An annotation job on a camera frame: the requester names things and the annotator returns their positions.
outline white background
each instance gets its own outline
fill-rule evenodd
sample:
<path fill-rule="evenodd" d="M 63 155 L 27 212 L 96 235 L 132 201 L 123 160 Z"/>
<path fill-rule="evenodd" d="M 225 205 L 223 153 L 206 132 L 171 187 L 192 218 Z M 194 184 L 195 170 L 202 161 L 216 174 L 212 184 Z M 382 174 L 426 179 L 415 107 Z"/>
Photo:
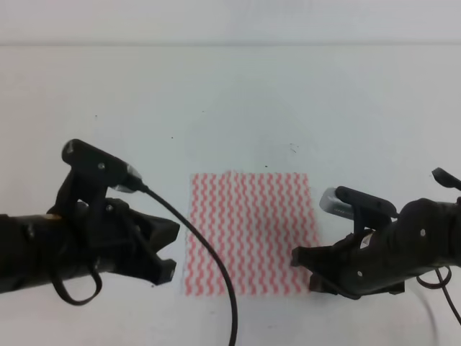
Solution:
<path fill-rule="evenodd" d="M 75 137 L 131 163 L 183 213 L 190 174 L 227 169 L 306 172 L 315 205 L 337 185 L 398 210 L 420 197 L 455 201 L 430 172 L 461 175 L 460 61 L 461 48 L 442 45 L 1 48 L 0 210 L 46 211 L 68 172 L 62 145 Z M 146 196 L 122 197 L 169 217 Z M 352 230 L 318 208 L 316 216 L 324 244 Z M 49 285 L 1 295 L 1 343 L 227 345 L 228 299 L 179 294 L 183 228 L 163 255 L 179 263 L 173 283 L 152 288 L 106 274 L 101 295 L 82 308 Z M 460 274 L 449 285 L 457 306 Z M 240 297 L 239 345 L 434 345 L 412 290 L 429 299 L 439 343 L 458 345 L 442 292 L 408 286 L 359 301 Z M 83 298 L 92 284 L 74 280 L 69 290 Z"/>
<path fill-rule="evenodd" d="M 0 0 L 0 44 L 461 41 L 457 0 Z"/>

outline wire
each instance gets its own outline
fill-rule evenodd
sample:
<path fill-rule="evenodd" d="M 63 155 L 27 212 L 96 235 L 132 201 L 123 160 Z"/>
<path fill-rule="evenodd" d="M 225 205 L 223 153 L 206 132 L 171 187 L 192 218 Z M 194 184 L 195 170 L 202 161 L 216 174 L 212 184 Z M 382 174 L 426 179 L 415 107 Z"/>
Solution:
<path fill-rule="evenodd" d="M 431 325 L 431 334 L 432 334 L 432 344 L 433 345 L 439 345 L 439 330 L 437 329 L 437 324 L 435 322 L 435 315 L 434 312 L 432 311 L 432 308 L 426 298 L 426 296 L 423 294 L 422 290 L 420 289 L 419 286 L 416 286 L 416 284 L 412 281 L 408 282 L 407 287 L 411 290 L 411 292 L 414 293 L 414 295 L 417 297 L 417 299 L 421 302 L 423 305 L 424 309 L 426 310 L 426 313 L 429 317 L 429 322 Z"/>
<path fill-rule="evenodd" d="M 437 274 L 437 277 L 439 278 L 440 283 L 442 283 L 442 275 L 440 274 L 440 270 L 435 269 L 435 273 Z M 448 294 L 447 285 L 443 285 L 442 290 L 444 291 L 444 295 L 445 295 L 445 298 L 447 299 L 449 307 L 452 308 L 453 314 L 458 320 L 458 323 L 461 324 L 461 316 L 458 313 L 457 309 L 455 308 L 455 305 L 452 302 L 452 298 Z"/>
<path fill-rule="evenodd" d="M 429 290 L 437 290 L 441 288 L 444 292 L 445 298 L 447 299 L 448 305 L 453 311 L 453 314 L 455 315 L 456 319 L 458 320 L 458 323 L 461 324 L 461 316 L 458 313 L 455 305 L 453 304 L 452 298 L 449 296 L 448 290 L 447 290 L 447 285 L 449 281 L 452 279 L 452 271 L 450 270 L 449 267 L 446 267 L 448 269 L 448 274 L 447 277 L 444 279 L 442 277 L 442 274 L 440 273 L 439 269 L 435 269 L 435 273 L 437 274 L 437 278 L 439 279 L 440 283 L 427 283 L 426 281 L 423 281 L 420 277 L 417 277 L 417 281 L 419 282 L 420 285 L 424 286 L 425 288 L 428 288 Z"/>
<path fill-rule="evenodd" d="M 197 239 L 202 243 L 202 245 L 206 248 L 206 250 L 210 253 L 211 257 L 215 260 L 216 264 L 223 275 L 225 285 L 229 292 L 229 299 L 230 299 L 230 310 L 232 313 L 232 325 L 230 328 L 230 339 L 229 339 L 229 346 L 235 346 L 237 341 L 237 328 L 238 328 L 238 309 L 237 309 L 237 298 L 236 292 L 233 289 L 231 277 L 229 276 L 228 271 L 226 270 L 223 261 L 219 258 L 219 255 L 213 249 L 213 247 L 208 243 L 208 241 L 203 237 L 202 234 L 192 225 L 179 211 L 173 208 L 168 202 L 166 202 L 162 197 L 157 195 L 154 191 L 149 189 L 147 186 L 142 186 L 140 188 L 141 192 L 151 196 L 154 200 L 162 204 L 163 207 L 168 209 L 174 216 L 176 216 L 191 232 Z"/>

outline black cable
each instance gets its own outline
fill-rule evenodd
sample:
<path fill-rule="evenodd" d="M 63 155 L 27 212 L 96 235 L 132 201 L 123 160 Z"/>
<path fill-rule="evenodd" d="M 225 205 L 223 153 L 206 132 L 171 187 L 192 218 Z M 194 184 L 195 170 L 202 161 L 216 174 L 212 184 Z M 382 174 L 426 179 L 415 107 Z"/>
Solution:
<path fill-rule="evenodd" d="M 437 277 L 439 278 L 439 281 L 441 283 L 442 275 L 440 274 L 440 270 L 435 269 L 435 273 L 437 274 Z M 459 324 L 461 324 L 461 316 L 458 313 L 457 309 L 455 308 L 455 305 L 452 302 L 452 298 L 448 294 L 447 285 L 443 285 L 442 290 L 444 291 L 444 295 L 445 295 L 445 298 L 447 299 L 449 307 L 452 308 L 453 314 L 455 314 L 456 319 L 458 320 Z"/>
<path fill-rule="evenodd" d="M 444 279 L 442 277 L 442 274 L 440 273 L 440 270 L 435 269 L 435 273 L 437 274 L 437 277 L 439 278 L 440 283 L 427 283 L 426 281 L 423 281 L 420 277 L 417 277 L 417 281 L 420 285 L 424 286 L 425 288 L 428 288 L 429 290 L 437 290 L 441 288 L 444 292 L 445 298 L 447 299 L 448 305 L 453 311 L 453 314 L 455 315 L 456 319 L 458 320 L 458 323 L 461 324 L 461 316 L 458 313 L 457 309 L 455 308 L 455 305 L 453 304 L 452 298 L 449 296 L 448 290 L 447 290 L 447 284 L 449 281 L 452 279 L 452 271 L 450 270 L 449 267 L 446 267 L 448 269 L 448 274 L 447 277 Z"/>
<path fill-rule="evenodd" d="M 174 216 L 178 218 L 191 232 L 197 239 L 202 243 L 202 245 L 208 250 L 211 257 L 215 260 L 216 264 L 223 275 L 225 285 L 229 292 L 229 299 L 230 299 L 230 310 L 232 313 L 232 326 L 230 328 L 230 339 L 229 339 L 229 346 L 235 346 L 237 341 L 237 328 L 238 328 L 238 310 L 237 310 L 237 298 L 236 292 L 233 289 L 231 277 L 229 276 L 228 271 L 226 270 L 223 261 L 219 258 L 219 255 L 216 251 L 212 248 L 210 243 L 203 237 L 202 234 L 192 225 L 179 211 L 177 211 L 173 206 L 171 206 L 168 202 L 166 202 L 162 197 L 157 195 L 154 191 L 149 189 L 147 186 L 143 186 L 140 189 L 141 192 L 151 196 L 154 200 L 162 204 L 163 207 L 168 209 Z"/>

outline wavy pattern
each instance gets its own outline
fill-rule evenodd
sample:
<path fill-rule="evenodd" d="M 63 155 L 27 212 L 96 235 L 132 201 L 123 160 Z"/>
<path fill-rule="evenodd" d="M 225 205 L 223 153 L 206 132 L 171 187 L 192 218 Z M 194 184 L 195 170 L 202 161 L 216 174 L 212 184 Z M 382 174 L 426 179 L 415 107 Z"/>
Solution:
<path fill-rule="evenodd" d="M 290 239 L 290 233 L 292 233 L 292 229 L 290 229 L 289 222 L 288 222 L 288 215 L 287 215 L 287 207 L 285 206 L 285 197 L 283 193 L 283 184 L 282 184 L 282 175 L 280 173 L 277 174 L 277 194 L 279 195 L 280 201 L 279 201 L 279 207 L 282 209 L 282 219 L 283 219 L 283 242 L 285 243 L 285 253 L 283 254 L 283 258 L 287 259 L 287 261 L 290 260 L 291 258 L 291 251 L 295 247 L 293 244 L 294 242 Z M 296 273 L 297 271 L 294 270 L 294 268 L 290 268 L 290 270 L 286 270 L 285 268 L 280 268 L 280 271 L 282 273 L 282 284 L 284 286 L 284 294 L 287 295 L 290 293 L 290 286 L 288 285 L 287 282 L 287 276 L 288 273 L 291 274 L 291 283 L 295 287 L 295 292 L 299 293 L 300 292 L 300 284 L 296 281 Z"/>
<path fill-rule="evenodd" d="M 223 260 L 222 257 L 223 257 L 223 253 L 224 253 L 224 249 L 225 249 L 225 246 L 224 246 L 224 235 L 225 235 L 225 232 L 224 232 L 225 175 L 224 174 L 221 175 L 221 177 L 219 178 L 218 185 L 219 185 L 219 203 L 218 203 L 218 207 L 219 207 L 219 214 L 218 214 L 219 215 L 219 224 L 218 224 L 218 230 L 219 230 L 218 245 L 219 245 L 219 249 L 218 249 L 218 254 L 220 255 L 221 259 Z M 222 278 L 221 275 L 218 276 L 218 287 L 219 287 L 218 294 L 224 294 L 224 292 L 225 292 L 224 279 Z"/>
<path fill-rule="evenodd" d="M 207 223 L 205 219 L 205 213 L 206 213 L 206 202 L 207 202 L 207 174 L 203 174 L 202 176 L 202 200 L 200 201 L 200 224 L 198 225 L 198 229 L 202 230 L 205 229 L 205 225 Z M 205 277 L 205 269 L 204 269 L 204 263 L 205 263 L 205 247 L 200 245 L 199 248 L 199 264 L 198 264 L 198 276 L 195 280 L 195 283 L 197 284 L 197 295 L 201 296 L 205 290 L 203 287 L 202 281 Z"/>
<path fill-rule="evenodd" d="M 305 174 L 196 174 L 191 222 L 228 268 L 237 294 L 307 293 L 309 272 L 289 266 L 296 246 L 318 244 Z M 187 295 L 225 294 L 218 266 L 187 236 Z"/>
<path fill-rule="evenodd" d="M 302 191 L 305 191 L 305 190 L 303 189 L 303 187 L 301 187 L 299 174 L 295 175 L 295 185 L 296 185 L 297 205 L 302 210 L 303 209 L 303 197 L 301 195 L 301 190 Z M 308 218 L 306 218 L 305 213 L 301 213 L 301 230 L 303 231 L 303 234 L 300 234 L 299 231 L 297 232 L 296 239 L 299 242 L 298 246 L 311 247 L 312 245 L 310 244 L 310 241 L 307 237 L 309 233 L 309 227 L 308 227 Z"/>
<path fill-rule="evenodd" d="M 196 224 L 197 222 L 197 212 L 198 212 L 198 207 L 197 207 L 197 201 L 199 199 L 198 197 L 198 190 L 199 190 L 199 185 L 198 185 L 198 182 L 199 182 L 199 175 L 196 174 L 193 178 L 192 178 L 192 210 L 191 210 L 191 213 L 190 213 L 190 221 L 192 224 Z M 193 268 L 193 265 L 195 263 L 195 249 L 197 248 L 197 240 L 195 239 L 195 237 L 192 235 L 192 234 L 189 234 L 189 238 L 188 238 L 188 242 L 189 242 L 189 262 L 187 263 L 187 272 L 189 273 L 189 275 L 186 277 L 186 279 L 184 280 L 184 285 L 185 285 L 185 288 L 186 288 L 186 294 L 187 295 L 191 295 L 192 294 L 192 273 L 194 272 L 194 268 Z"/>
<path fill-rule="evenodd" d="M 228 250 L 228 270 L 229 270 L 229 275 L 230 275 L 230 278 L 232 281 L 235 280 L 236 278 L 236 271 L 234 270 L 234 262 L 236 261 L 235 259 L 235 256 L 233 254 L 233 250 L 234 248 L 236 247 L 233 240 L 235 239 L 235 236 L 236 236 L 236 233 L 235 233 L 235 230 L 233 229 L 233 201 L 232 201 L 232 190 L 231 190 L 231 186 L 232 186 L 232 182 L 231 182 L 231 173 L 230 172 L 227 172 L 226 173 L 226 181 L 227 181 L 227 184 L 229 186 L 229 193 L 228 193 L 228 220 L 229 220 L 229 224 L 228 224 L 228 242 L 227 244 L 229 244 L 229 250 Z"/>
<path fill-rule="evenodd" d="M 241 294 L 246 294 L 246 287 L 245 287 L 245 267 L 246 267 L 246 260 L 245 255 L 243 254 L 243 248 L 245 245 L 243 244 L 243 206 L 242 206 L 242 192 L 241 192 L 241 184 L 239 179 L 239 174 L 235 173 L 233 176 L 234 180 L 234 187 L 233 190 L 236 193 L 236 205 L 237 205 L 237 239 L 238 242 L 238 249 L 237 249 L 237 270 L 238 270 L 238 292 Z"/>
<path fill-rule="evenodd" d="M 270 218 L 269 218 L 269 208 L 267 207 L 267 196 L 266 196 L 266 191 L 265 191 L 266 185 L 264 184 L 263 179 L 264 179 L 263 174 L 260 174 L 259 179 L 258 179 L 258 186 L 259 186 L 259 189 L 261 190 L 261 199 L 262 199 L 261 204 L 262 204 L 262 208 L 263 208 L 262 215 L 263 215 L 264 220 L 266 220 L 266 227 L 265 227 L 264 231 L 265 231 L 265 234 L 266 234 L 265 242 L 266 242 L 266 245 L 267 245 L 266 255 L 267 255 L 267 259 L 269 260 L 269 263 L 267 263 L 267 270 L 269 272 L 269 282 L 272 281 L 272 283 L 273 283 L 273 278 L 276 275 L 276 272 L 275 272 L 275 269 L 274 269 L 275 258 L 274 258 L 274 255 L 272 254 L 272 250 L 274 249 L 274 245 L 273 245 L 273 243 L 271 241 L 271 238 L 270 238 L 269 227 L 271 225 L 270 225 Z M 266 288 L 266 290 L 265 291 L 263 290 L 263 293 L 268 293 L 268 289 L 267 289 L 266 285 L 265 285 L 265 288 Z"/>
<path fill-rule="evenodd" d="M 247 195 L 247 186 L 246 186 L 246 180 L 248 179 L 248 176 L 246 174 L 241 174 L 241 184 L 242 184 L 242 190 L 243 190 L 243 198 L 244 198 L 244 205 L 246 209 L 246 222 L 248 224 L 248 227 L 246 229 L 246 243 L 248 244 L 248 257 L 249 257 L 249 293 L 251 295 L 256 294 L 256 286 L 254 285 L 254 276 L 256 272 L 254 271 L 253 264 L 255 262 L 254 259 L 254 245 L 253 245 L 253 239 L 251 238 L 251 232 L 253 230 L 253 218 L 251 217 L 251 209 L 250 209 L 250 203 L 249 203 L 249 198 Z"/>
<path fill-rule="evenodd" d="M 274 237 L 274 243 L 275 243 L 275 248 L 276 248 L 276 253 L 277 253 L 277 261 L 278 261 L 278 268 L 279 272 L 282 275 L 281 279 L 281 284 L 284 285 L 285 279 L 283 278 L 284 276 L 286 277 L 286 272 L 284 271 L 283 268 L 283 254 L 282 254 L 282 232 L 280 231 L 280 220 L 279 216 L 277 215 L 277 206 L 275 205 L 275 194 L 274 194 L 274 175 L 272 173 L 269 173 L 267 175 L 267 184 L 269 185 L 269 196 L 271 198 L 270 205 L 272 209 L 272 215 L 274 217 L 274 230 L 275 230 L 275 237 Z M 275 282 L 275 279 L 277 278 L 276 275 L 271 275 L 271 280 L 270 283 L 274 289 L 274 293 L 278 294 L 279 293 L 279 286 Z"/>
<path fill-rule="evenodd" d="M 258 205 L 258 197 L 256 196 L 256 185 L 255 185 L 255 174 L 251 175 L 250 178 L 251 185 L 251 195 L 253 197 L 253 204 L 255 208 L 255 217 L 256 217 L 256 243 L 258 244 L 257 254 L 258 254 L 258 272 L 259 272 L 259 285 L 261 286 L 262 293 L 267 293 L 267 286 L 264 282 L 266 277 L 266 268 L 264 267 L 264 255 L 262 250 L 264 248 L 262 242 L 262 220 L 260 217 L 260 209 Z"/>
<path fill-rule="evenodd" d="M 209 242 L 212 247 L 216 247 L 214 238 L 216 235 L 216 174 L 211 174 L 211 180 L 210 180 L 210 185 L 211 185 L 211 191 L 210 191 L 210 225 L 209 225 L 209 230 L 210 230 L 210 239 Z M 215 278 L 215 271 L 213 268 L 213 260 L 211 256 L 208 258 L 208 264 L 207 264 L 207 272 L 208 272 L 208 279 L 207 279 L 207 287 L 208 287 L 208 292 L 212 296 L 215 293 L 215 286 L 212 284 L 213 279 Z"/>
<path fill-rule="evenodd" d="M 313 241 L 316 245 L 320 245 L 317 237 L 317 223 L 315 222 L 315 215 L 314 215 L 314 208 L 312 206 L 312 198 L 310 197 L 310 192 L 309 192 L 309 181 L 308 181 L 308 175 L 304 174 L 303 175 L 303 185 L 304 185 L 304 191 L 306 198 L 308 199 L 308 208 L 309 208 L 309 219 L 310 219 L 310 230 L 312 231 L 312 237 Z"/>

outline black bracket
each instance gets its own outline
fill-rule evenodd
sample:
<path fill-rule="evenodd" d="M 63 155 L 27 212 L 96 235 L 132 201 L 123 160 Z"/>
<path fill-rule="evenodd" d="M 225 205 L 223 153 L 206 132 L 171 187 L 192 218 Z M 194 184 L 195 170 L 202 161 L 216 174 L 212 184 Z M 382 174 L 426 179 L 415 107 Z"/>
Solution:
<path fill-rule="evenodd" d="M 358 299 L 360 296 L 347 292 L 338 284 L 339 268 L 342 268 L 347 263 L 350 249 L 358 247 L 364 237 L 374 230 L 389 225 L 392 218 L 397 218 L 398 214 L 391 202 L 363 192 L 347 187 L 338 187 L 334 194 L 334 197 L 339 200 L 338 203 L 344 203 L 352 207 L 354 233 L 330 247 L 297 247 L 292 251 L 291 265 L 294 267 L 306 267 L 313 273 L 310 278 L 310 290 L 341 294 L 350 299 Z M 350 213 L 337 213 L 338 209 L 339 207 L 333 206 L 331 208 L 332 213 L 350 218 Z M 379 293 L 400 293 L 404 290 L 405 286 L 402 283 L 380 290 Z"/>
<path fill-rule="evenodd" d="M 63 285 L 58 266 L 51 265 L 50 278 L 56 291 L 72 305 L 84 305 L 97 296 L 102 287 L 98 271 L 140 278 L 155 285 L 171 281 L 174 274 L 176 262 L 162 260 L 156 253 L 176 240 L 179 225 L 135 212 L 121 200 L 106 198 L 106 193 L 107 186 L 72 169 L 48 211 L 68 222 L 81 249 L 81 261 L 97 286 L 92 297 L 75 301 Z M 100 262 L 111 265 L 104 268 Z"/>
<path fill-rule="evenodd" d="M 455 188 L 456 190 L 461 191 L 461 180 L 452 176 L 447 171 L 443 170 L 442 168 L 436 168 L 432 171 L 432 175 L 436 182 L 438 182 L 441 186 L 447 188 Z"/>

